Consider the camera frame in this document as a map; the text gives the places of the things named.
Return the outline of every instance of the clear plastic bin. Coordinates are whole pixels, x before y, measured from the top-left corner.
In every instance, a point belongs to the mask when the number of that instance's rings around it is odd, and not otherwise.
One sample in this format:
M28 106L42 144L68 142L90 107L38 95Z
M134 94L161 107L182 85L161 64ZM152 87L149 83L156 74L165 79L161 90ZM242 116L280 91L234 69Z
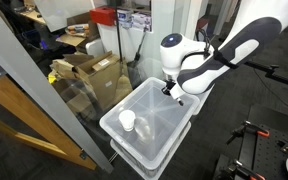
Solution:
M139 161L137 161L129 152L127 152L122 146L120 146L116 141L111 140L112 148L131 166L134 170L141 175L145 180L157 180L161 175L167 164L170 162L171 158L175 154L177 148L180 146L184 137L191 128L191 123L188 122L178 139L174 142L173 146L170 148L169 152L165 156L161 164L154 170L146 169Z
M184 105L180 106L162 93L165 84L148 78L100 120L101 127L148 170L156 170L165 160L199 105L196 96L185 94L181 97ZM134 129L130 132L124 131L118 119L127 109L136 115Z

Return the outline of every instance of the white cup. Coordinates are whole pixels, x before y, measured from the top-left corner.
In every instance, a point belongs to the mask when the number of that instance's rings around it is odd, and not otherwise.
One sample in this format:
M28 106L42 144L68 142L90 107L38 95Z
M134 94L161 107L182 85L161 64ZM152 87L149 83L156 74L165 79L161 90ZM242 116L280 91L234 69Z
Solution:
M132 131L134 128L135 113L131 110L124 110L118 116L125 131Z

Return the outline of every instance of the red box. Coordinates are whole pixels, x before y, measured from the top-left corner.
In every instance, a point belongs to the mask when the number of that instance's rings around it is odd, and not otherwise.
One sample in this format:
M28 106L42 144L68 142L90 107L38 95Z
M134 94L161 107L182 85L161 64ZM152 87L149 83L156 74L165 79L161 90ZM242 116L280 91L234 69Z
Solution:
M115 10L109 7L99 7L90 10L91 19L98 24L114 26Z

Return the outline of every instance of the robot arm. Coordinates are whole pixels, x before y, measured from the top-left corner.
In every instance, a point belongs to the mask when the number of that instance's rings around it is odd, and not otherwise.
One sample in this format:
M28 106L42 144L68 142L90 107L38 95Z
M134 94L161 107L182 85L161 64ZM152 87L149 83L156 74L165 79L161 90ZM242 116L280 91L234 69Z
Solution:
M288 0L242 0L226 41L219 50L210 48L207 58L187 57L187 53L202 51L204 42L194 42L181 34L168 35L161 43L161 59L167 79L175 81L170 94L178 99L184 93L207 91L219 76L260 52L287 26Z

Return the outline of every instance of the glass panel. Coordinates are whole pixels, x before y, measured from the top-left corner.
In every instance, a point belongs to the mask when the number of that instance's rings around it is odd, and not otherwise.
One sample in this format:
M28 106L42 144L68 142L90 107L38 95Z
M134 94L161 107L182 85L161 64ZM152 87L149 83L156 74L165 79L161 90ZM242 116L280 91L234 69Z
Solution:
M190 2L0 0L0 16L76 123L110 157L111 138L99 120L147 78L163 79L160 43L171 33L184 33Z

